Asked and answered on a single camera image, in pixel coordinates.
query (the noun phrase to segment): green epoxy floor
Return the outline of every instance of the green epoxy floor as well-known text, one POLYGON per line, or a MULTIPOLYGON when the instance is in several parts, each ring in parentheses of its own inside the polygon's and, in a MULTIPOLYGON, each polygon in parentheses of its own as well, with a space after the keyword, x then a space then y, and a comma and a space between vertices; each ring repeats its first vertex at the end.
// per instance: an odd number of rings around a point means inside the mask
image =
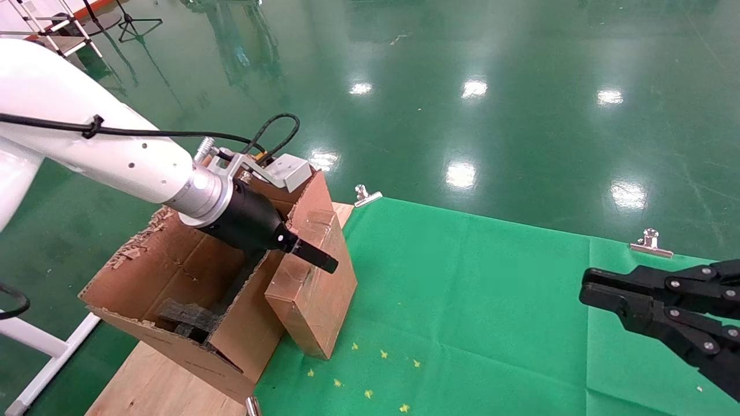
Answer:
MULTIPOLYGON (((145 44, 96 36, 105 64, 81 56, 93 78, 163 129, 252 136, 299 115, 286 150, 328 168, 338 201, 364 183, 618 241, 655 227, 682 254, 740 256, 740 3, 125 5, 164 24, 145 44)), ((78 291, 154 209, 45 163, 0 234, 2 279, 33 299, 24 317, 67 337, 86 313, 78 291)), ((82 415, 134 345, 101 325, 30 414, 82 415)), ((0 408, 44 362, 0 338, 0 408)))

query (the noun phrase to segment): white stand leg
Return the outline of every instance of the white stand leg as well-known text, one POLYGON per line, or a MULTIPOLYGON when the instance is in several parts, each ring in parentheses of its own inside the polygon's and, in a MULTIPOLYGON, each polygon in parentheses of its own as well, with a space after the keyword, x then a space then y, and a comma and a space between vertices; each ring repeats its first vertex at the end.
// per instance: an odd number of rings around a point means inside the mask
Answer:
POLYGON ((0 321, 0 334, 24 343, 51 357, 51 360, 31 380, 31 383, 18 396, 16 401, 7 408, 5 416, 20 416, 28 410, 31 403, 75 353, 77 347, 82 344, 82 341, 87 338, 99 321, 100 318, 92 313, 87 314, 87 317, 77 326, 77 329, 67 341, 62 341, 18 318, 0 321))

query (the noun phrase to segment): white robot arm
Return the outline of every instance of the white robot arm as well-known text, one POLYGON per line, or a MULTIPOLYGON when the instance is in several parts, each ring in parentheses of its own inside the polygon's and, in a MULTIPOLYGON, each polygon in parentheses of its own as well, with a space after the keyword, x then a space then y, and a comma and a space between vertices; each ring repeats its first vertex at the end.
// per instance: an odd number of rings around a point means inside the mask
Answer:
POLYGON ((336 270, 335 259, 287 229, 266 197, 233 178, 244 167, 290 192, 311 175, 307 162, 282 155, 278 160, 296 162, 287 164, 297 169, 286 174, 272 168, 277 163, 262 168, 246 154, 217 150, 211 140, 196 156, 197 161, 206 153, 215 156, 205 167, 153 130, 154 125, 62 57, 27 41, 0 39, 0 231, 41 162, 50 158, 97 182, 172 207, 186 225, 231 246, 280 249, 336 270))

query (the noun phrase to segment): black cable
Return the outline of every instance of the black cable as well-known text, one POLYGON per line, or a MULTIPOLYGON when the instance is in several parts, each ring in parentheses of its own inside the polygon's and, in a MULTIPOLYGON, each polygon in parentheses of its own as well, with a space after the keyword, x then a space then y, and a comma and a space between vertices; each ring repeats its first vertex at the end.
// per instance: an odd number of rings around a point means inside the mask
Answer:
POLYGON ((295 133, 298 132, 298 129, 300 129, 300 119, 295 114, 291 114, 291 113, 281 113, 281 114, 277 114, 277 115, 270 117, 267 121, 265 121, 265 124, 262 124, 262 127, 257 131, 257 134, 252 139, 252 143, 247 144, 239 153, 247 154, 253 147, 256 147, 257 141, 265 133, 265 130, 267 130, 267 127, 270 127, 270 124, 276 122, 277 120, 281 118, 292 118, 293 122, 295 122, 295 125, 293 126, 293 130, 291 130, 288 136, 285 137, 285 139, 280 144, 278 144, 274 149, 270 150, 269 152, 264 152, 264 150, 262 150, 261 152, 264 153, 264 155, 262 155, 260 159, 257 160, 257 163, 262 164, 264 161, 268 161, 270 157, 272 157, 272 155, 274 155, 276 152, 280 151, 280 149, 285 147, 285 145, 288 144, 293 139, 293 137, 295 137, 295 133))
MULTIPOLYGON (((43 120, 40 118, 24 117, 22 115, 13 115, 0 113, 0 122, 20 124, 29 127, 39 127, 42 129, 54 129, 63 130, 67 132, 80 132, 84 135, 92 137, 93 133, 107 134, 107 135, 137 135, 141 137, 198 137, 198 136, 209 136, 217 138, 225 138, 228 140, 239 141, 245 144, 252 144, 252 141, 248 138, 241 137, 239 135, 233 135, 228 133, 219 132, 191 132, 191 131, 171 131, 171 130, 130 130, 130 129, 116 129, 114 127, 101 126, 98 120, 90 124, 77 124, 67 123, 64 121, 52 121, 43 120)), ((260 152, 266 152, 265 148, 259 144, 254 144, 260 152)))
POLYGON ((226 153, 221 152, 220 150, 218 151, 218 153, 216 153, 216 156, 218 156, 219 158, 222 158, 225 161, 229 161, 229 162, 234 159, 232 156, 229 156, 226 153))
POLYGON ((28 308, 31 307, 31 300, 26 295, 10 286, 5 286, 3 283, 0 283, 0 292, 4 292, 12 296, 21 305, 13 310, 0 312, 0 321, 15 318, 21 313, 26 312, 28 308))

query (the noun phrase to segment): wooden board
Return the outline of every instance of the wooden board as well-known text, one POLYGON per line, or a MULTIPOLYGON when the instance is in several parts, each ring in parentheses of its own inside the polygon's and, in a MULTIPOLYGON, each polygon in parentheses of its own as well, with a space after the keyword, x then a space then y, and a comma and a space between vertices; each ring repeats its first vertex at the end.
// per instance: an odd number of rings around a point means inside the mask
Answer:
MULTIPOLYGON (((334 204, 344 227, 354 206, 334 204)), ((143 342, 118 369, 85 416, 244 416, 228 398, 143 342)))

